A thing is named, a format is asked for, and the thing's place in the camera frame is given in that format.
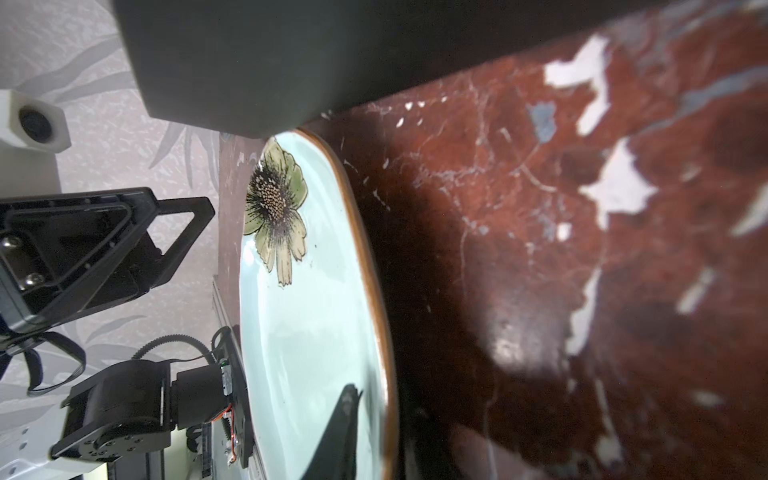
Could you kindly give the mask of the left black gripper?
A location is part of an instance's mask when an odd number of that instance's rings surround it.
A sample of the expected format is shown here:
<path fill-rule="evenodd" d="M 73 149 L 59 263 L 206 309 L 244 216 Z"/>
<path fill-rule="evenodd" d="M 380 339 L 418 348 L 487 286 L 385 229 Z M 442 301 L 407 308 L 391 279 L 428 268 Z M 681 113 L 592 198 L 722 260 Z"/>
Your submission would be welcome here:
<path fill-rule="evenodd" d="M 149 187 L 1 203 L 1 323 L 51 328 L 167 284 L 215 215 L 205 196 Z"/>

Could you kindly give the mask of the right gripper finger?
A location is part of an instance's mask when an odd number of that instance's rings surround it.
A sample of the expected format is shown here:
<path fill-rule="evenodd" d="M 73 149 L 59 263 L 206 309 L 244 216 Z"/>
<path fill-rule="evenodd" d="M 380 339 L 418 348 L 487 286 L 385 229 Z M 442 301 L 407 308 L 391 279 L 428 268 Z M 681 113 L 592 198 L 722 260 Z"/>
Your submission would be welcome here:
<path fill-rule="evenodd" d="M 343 387 L 304 480 L 355 480 L 359 405 L 363 392 L 354 384 Z"/>

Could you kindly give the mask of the mint green flower plate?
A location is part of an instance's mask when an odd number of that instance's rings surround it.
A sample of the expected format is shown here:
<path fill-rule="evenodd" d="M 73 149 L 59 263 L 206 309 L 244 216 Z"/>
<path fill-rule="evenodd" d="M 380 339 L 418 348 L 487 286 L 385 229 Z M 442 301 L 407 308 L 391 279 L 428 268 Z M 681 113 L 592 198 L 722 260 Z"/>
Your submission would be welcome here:
<path fill-rule="evenodd" d="M 262 468 L 301 479 L 344 390 L 358 404 L 358 479 L 397 473 L 399 412 L 388 317 L 343 165 L 293 130 L 258 153 L 245 194 L 239 267 L 243 367 Z"/>

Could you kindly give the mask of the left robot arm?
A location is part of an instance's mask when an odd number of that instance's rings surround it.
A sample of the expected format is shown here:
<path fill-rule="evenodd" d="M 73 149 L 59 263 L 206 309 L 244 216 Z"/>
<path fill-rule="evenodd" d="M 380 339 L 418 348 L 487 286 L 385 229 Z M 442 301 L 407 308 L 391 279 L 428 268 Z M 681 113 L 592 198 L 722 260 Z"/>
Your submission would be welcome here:
<path fill-rule="evenodd" d="M 205 365 L 186 372 L 140 357 L 87 375 L 85 350 L 59 331 L 169 282 L 214 214 L 205 197 L 145 187 L 2 201 L 1 363 L 23 359 L 29 397 L 50 392 L 41 346 L 76 364 L 61 404 L 2 447 L 3 478 L 71 479 L 121 458 L 160 477 L 174 430 L 230 412 L 228 367 L 204 345 Z"/>

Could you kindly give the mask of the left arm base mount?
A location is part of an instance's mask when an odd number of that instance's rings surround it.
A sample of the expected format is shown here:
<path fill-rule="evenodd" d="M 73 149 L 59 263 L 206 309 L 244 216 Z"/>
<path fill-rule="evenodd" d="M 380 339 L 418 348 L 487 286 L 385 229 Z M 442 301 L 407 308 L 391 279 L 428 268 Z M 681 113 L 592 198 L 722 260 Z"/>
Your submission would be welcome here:
<path fill-rule="evenodd" d="M 254 458 L 255 436 L 250 417 L 248 387 L 235 331 L 221 327 L 211 341 L 212 353 L 224 372 L 224 390 L 230 413 L 204 432 L 204 459 L 210 474 L 204 479 L 260 479 Z"/>

